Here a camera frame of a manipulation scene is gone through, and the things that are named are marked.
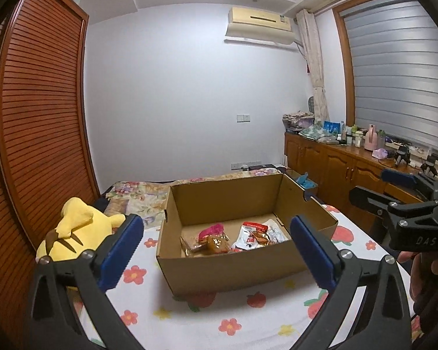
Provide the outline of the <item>right hand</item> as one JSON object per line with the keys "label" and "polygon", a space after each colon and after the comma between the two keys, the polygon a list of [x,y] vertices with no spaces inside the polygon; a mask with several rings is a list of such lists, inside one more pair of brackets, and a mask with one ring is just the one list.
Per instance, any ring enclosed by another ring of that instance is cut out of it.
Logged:
{"label": "right hand", "polygon": [[438,313],[438,253],[401,251],[399,263],[412,261],[410,295],[414,311],[423,320]]}

